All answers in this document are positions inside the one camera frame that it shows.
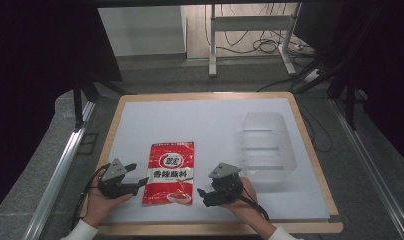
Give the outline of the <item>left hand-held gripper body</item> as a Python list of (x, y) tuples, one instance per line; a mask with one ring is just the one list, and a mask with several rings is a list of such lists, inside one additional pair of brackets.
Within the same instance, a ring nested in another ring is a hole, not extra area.
[(123, 184), (122, 180), (128, 173), (118, 158), (107, 165), (104, 175), (99, 179), (98, 189), (108, 198), (115, 199), (123, 195), (137, 195), (137, 183)]

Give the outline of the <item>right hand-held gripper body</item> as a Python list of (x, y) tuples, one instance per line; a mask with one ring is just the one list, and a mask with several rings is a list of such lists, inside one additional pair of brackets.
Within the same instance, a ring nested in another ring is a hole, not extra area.
[(232, 194), (239, 194), (243, 187), (240, 182), (239, 167), (219, 163), (208, 177), (212, 180), (211, 187), (213, 191), (208, 193), (205, 199), (210, 199), (214, 202), (215, 206), (225, 204), (233, 199)]

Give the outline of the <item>red seasoning packet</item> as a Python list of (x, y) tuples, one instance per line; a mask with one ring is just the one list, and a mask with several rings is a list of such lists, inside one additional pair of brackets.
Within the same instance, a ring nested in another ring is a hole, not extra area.
[(193, 203), (194, 143), (156, 143), (151, 146), (142, 203)]

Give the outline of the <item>person's right hand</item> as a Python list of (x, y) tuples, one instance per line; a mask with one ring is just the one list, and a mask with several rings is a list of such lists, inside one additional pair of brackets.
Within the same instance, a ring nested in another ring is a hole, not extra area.
[(257, 213), (257, 196), (250, 180), (246, 177), (240, 178), (243, 190), (237, 194), (233, 193), (233, 199), (222, 204), (222, 207), (228, 209), (236, 216), (246, 216), (248, 214)]

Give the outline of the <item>person's left hand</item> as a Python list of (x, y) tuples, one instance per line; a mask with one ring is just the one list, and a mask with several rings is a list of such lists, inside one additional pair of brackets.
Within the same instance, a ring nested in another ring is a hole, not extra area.
[(87, 210), (82, 220), (88, 225), (97, 228), (98, 225), (111, 213), (113, 209), (130, 200), (133, 194), (127, 194), (115, 199), (105, 197), (98, 189), (99, 179), (105, 171), (101, 170), (91, 183), (88, 192)]

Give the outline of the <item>dark floor outlet cover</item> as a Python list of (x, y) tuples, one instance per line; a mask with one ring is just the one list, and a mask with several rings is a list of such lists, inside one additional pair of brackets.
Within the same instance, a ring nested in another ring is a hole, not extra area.
[(78, 155), (92, 155), (96, 147), (98, 133), (85, 133), (77, 150)]

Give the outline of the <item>clear plastic container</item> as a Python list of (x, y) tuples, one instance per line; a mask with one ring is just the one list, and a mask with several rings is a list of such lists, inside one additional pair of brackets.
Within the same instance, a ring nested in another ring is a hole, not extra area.
[(261, 185), (284, 182), (297, 163), (283, 115), (249, 112), (242, 131), (248, 178)]

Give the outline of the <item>black metal stand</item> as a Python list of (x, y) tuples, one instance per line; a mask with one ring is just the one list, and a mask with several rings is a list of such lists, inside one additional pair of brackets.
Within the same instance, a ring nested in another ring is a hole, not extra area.
[[(127, 92), (109, 81), (98, 80), (102, 86), (114, 91), (119, 95), (126, 95)], [(73, 88), (73, 102), (75, 114), (75, 131), (78, 132), (84, 125), (84, 113), (82, 107), (82, 95), (85, 95), (88, 101), (95, 102), (99, 99), (99, 92), (96, 84), (90, 80), (76, 80)]]
[(311, 82), (296, 89), (292, 89), (294, 94), (302, 94), (320, 83), (331, 79), (332, 82), (326, 91), (327, 96), (330, 99), (337, 99), (343, 92), (346, 92), (345, 119), (352, 130), (356, 129), (354, 124), (356, 63), (360, 55), (362, 44), (366, 41), (367, 35), (371, 31), (382, 8), (382, 0), (366, 2), (366, 7), (359, 13), (358, 17), (345, 32), (343, 37), (316, 58), (316, 61), (334, 58), (335, 64), (332, 64), (322, 75)]

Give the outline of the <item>dark curtain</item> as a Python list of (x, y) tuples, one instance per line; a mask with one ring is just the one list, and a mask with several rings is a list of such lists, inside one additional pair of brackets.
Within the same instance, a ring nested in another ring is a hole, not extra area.
[(384, 0), (358, 60), (365, 112), (404, 158), (404, 0)]
[(0, 0), (0, 206), (59, 96), (121, 73), (94, 0)]

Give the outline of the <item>white cabinet panel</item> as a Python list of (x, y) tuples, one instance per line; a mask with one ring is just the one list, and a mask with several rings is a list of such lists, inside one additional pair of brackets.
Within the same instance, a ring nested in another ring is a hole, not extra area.
[(186, 18), (181, 6), (99, 8), (116, 56), (184, 54)]

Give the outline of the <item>white power strip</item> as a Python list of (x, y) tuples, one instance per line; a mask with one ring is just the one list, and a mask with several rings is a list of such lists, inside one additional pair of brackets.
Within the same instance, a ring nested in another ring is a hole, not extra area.
[(324, 73), (323, 70), (321, 69), (314, 69), (311, 73), (309, 73), (305, 78), (304, 81), (309, 83), (313, 80), (315, 80), (317, 77), (319, 77), (320, 75), (322, 75)]

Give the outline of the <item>aluminium rail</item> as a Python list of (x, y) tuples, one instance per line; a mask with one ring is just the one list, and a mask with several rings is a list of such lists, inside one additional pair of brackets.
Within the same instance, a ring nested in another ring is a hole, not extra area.
[(81, 139), (83, 138), (89, 118), (93, 112), (95, 104), (87, 102), (83, 114), (83, 123), (74, 130), (64, 148), (64, 151), (58, 161), (58, 164), (52, 174), (52, 177), (42, 195), (42, 198), (26, 228), (25, 234), (21, 240), (38, 240), (44, 229), (46, 221), (59, 195), (63, 182), (67, 176), (72, 160), (77, 152)]
[(353, 130), (350, 124), (347, 122), (342, 104), (338, 100), (330, 100), (330, 104), (332, 105), (337, 118), (347, 134), (349, 141), (351, 142), (358, 156), (358, 159), (363, 165), (363, 168), (365, 169), (366, 174), (368, 175), (381, 202), (383, 203), (391, 221), (393, 222), (402, 240), (404, 240), (404, 211), (401, 205), (390, 191), (390, 188), (379, 172), (379, 169), (374, 163), (370, 153), (367, 151), (357, 131)]

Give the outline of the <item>white desk frame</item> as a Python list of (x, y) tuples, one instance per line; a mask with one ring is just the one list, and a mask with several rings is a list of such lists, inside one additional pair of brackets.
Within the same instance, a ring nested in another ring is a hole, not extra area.
[(301, 3), (297, 2), (290, 15), (269, 16), (215, 16), (215, 5), (211, 5), (210, 17), (210, 54), (209, 76), (217, 75), (216, 33), (227, 31), (286, 31), (284, 40), (278, 45), (278, 50), (286, 70), (290, 76), (296, 75), (296, 70), (289, 57), (288, 47), (295, 27)]

